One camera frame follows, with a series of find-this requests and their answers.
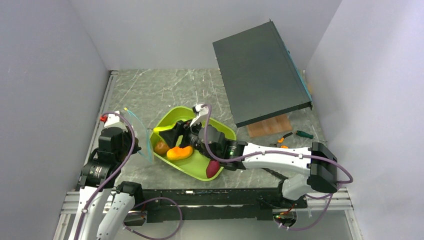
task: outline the screwdriver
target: screwdriver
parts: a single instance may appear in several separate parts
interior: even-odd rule
[[[308,139],[316,139],[319,141],[327,142],[326,140],[321,140],[319,138],[314,137],[314,135],[311,135],[309,133],[306,133],[304,131],[296,131],[296,135],[302,138],[308,138]]]

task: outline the wall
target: wall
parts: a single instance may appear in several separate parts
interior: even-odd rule
[[[2,240],[53,238],[108,80],[66,0],[0,3]]]
[[[424,3],[343,0],[307,68],[364,239],[422,239]]]
[[[218,68],[212,42],[272,19],[305,69],[341,0],[70,0],[110,70]]]

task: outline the metal frame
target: metal frame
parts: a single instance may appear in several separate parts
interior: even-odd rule
[[[109,103],[112,98],[112,92],[115,87],[115,83],[118,77],[118,71],[111,71],[110,77],[107,83],[107,87],[104,93],[103,101],[101,103],[99,114],[103,113],[109,106]],[[96,147],[96,139],[99,137],[102,130],[100,120],[97,119],[96,127],[94,129],[93,135],[91,137],[91,142],[88,148],[87,156],[85,158],[84,164],[88,161],[88,156],[91,151]],[[312,192],[309,195],[319,197],[323,193]],[[53,237],[53,240],[65,240],[67,234],[69,234],[72,228],[72,222],[74,216],[78,209],[80,193],[77,191],[69,191],[66,193],[62,209],[60,211],[59,220],[57,223],[56,231]],[[109,208],[112,205],[113,196],[110,195],[107,199],[106,205],[104,206],[103,213],[106,214]],[[327,204],[327,199],[312,199],[307,197],[307,208],[296,208],[296,211],[308,211],[309,215],[312,212],[322,211]],[[273,212],[282,212],[286,209],[273,209]],[[341,188],[333,195],[331,203],[327,209],[328,211],[344,211],[346,215],[346,220],[349,225],[350,233],[353,240],[362,240],[361,230],[358,225],[358,221],[355,217],[354,208],[352,206],[351,198],[349,196],[348,190],[346,188]]]

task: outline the red connector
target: red connector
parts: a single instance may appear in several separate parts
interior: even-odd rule
[[[106,121],[108,120],[108,116],[104,115],[100,117],[100,122],[106,123]]]

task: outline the floor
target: floor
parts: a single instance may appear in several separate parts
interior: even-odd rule
[[[196,103],[212,105],[212,117],[232,128],[238,140],[268,146],[275,143],[282,133],[250,138],[246,127],[237,128],[234,124],[226,91],[218,69],[132,69],[121,70],[109,110],[128,108],[135,113],[148,128],[153,128],[173,107],[192,107]],[[297,110],[287,114],[294,130],[311,133],[323,139],[323,133],[314,109]],[[144,130],[134,124],[140,133],[140,146],[146,146]],[[284,140],[290,148],[309,147],[312,140],[292,135]],[[284,175],[293,176],[291,172]],[[152,163],[140,155],[133,155],[122,169],[116,184],[121,181],[142,183],[145,189],[187,189],[187,188],[257,188],[276,187],[279,179],[263,169],[223,170],[212,181],[197,180],[160,159]]]
[[[195,103],[209,103],[213,106],[212,117],[232,128],[238,140],[268,146],[276,142],[283,134],[278,133],[264,137],[250,138],[246,127],[237,128],[233,122],[224,84],[217,69],[133,69],[119,72],[109,110],[128,108],[134,112],[148,128],[153,128],[158,121],[173,107],[192,107]],[[323,133],[314,109],[302,109],[287,114],[294,130],[302,130],[323,139]],[[145,146],[145,135],[141,125],[134,124],[140,133],[140,145]],[[284,140],[291,148],[308,147],[312,140],[291,136]],[[290,172],[279,171],[286,176]],[[155,159],[152,163],[140,155],[133,155],[122,169],[116,184],[121,181],[141,183],[144,189],[190,189],[190,188],[254,188],[276,187],[279,180],[262,169],[229,171],[223,170],[216,179],[204,182],[194,179],[183,172]],[[313,212],[312,218],[306,211],[298,211],[295,227],[310,225],[319,212]],[[163,223],[146,223],[134,227],[135,230],[149,237],[161,238],[172,233],[177,221]],[[278,229],[272,221],[256,219],[217,219],[186,220],[172,240],[191,239],[338,239],[351,240],[347,219],[343,211],[329,211],[314,228],[307,231],[286,231]],[[138,240],[139,236],[120,229],[115,239]]]

